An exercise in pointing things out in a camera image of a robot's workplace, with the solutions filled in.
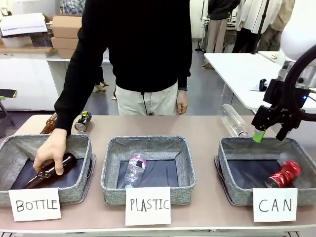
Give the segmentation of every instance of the drawstring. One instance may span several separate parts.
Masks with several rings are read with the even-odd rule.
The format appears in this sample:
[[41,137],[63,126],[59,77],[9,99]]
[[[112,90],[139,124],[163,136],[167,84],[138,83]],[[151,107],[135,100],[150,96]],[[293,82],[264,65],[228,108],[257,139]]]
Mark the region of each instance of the drawstring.
[[142,96],[143,96],[143,101],[144,101],[144,106],[145,106],[145,110],[146,110],[146,115],[148,115],[147,113],[147,108],[146,108],[146,103],[145,103],[145,93],[144,92],[141,92],[142,93]]

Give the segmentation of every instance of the red can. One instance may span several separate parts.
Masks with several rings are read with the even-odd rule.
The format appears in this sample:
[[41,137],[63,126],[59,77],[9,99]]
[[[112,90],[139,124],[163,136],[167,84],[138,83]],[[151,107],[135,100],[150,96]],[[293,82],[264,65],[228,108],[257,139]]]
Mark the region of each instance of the red can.
[[284,162],[281,170],[270,175],[266,181],[268,188],[284,188],[291,184],[301,174],[301,167],[295,161]]

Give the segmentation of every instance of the plaid shirt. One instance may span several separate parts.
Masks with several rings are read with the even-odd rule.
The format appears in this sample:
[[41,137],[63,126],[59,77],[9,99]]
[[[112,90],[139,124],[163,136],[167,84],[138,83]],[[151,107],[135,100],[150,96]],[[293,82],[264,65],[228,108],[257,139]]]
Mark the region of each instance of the plaid shirt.
[[64,13],[72,15],[82,15],[85,5],[85,0],[63,0]]

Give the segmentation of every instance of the black can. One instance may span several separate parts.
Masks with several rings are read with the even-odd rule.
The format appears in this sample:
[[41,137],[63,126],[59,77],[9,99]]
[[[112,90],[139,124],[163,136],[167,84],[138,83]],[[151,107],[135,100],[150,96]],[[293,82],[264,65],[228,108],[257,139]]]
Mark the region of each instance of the black can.
[[91,113],[89,113],[88,111],[82,112],[81,118],[79,118],[79,120],[75,123],[75,129],[79,132],[85,132],[91,119]]

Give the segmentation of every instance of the white cabinet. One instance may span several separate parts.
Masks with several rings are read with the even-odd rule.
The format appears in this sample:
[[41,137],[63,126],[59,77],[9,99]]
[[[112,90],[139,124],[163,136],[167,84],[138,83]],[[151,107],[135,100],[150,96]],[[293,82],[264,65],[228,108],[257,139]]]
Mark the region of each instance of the white cabinet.
[[8,110],[54,110],[57,90],[44,53],[0,54],[0,88],[18,91]]

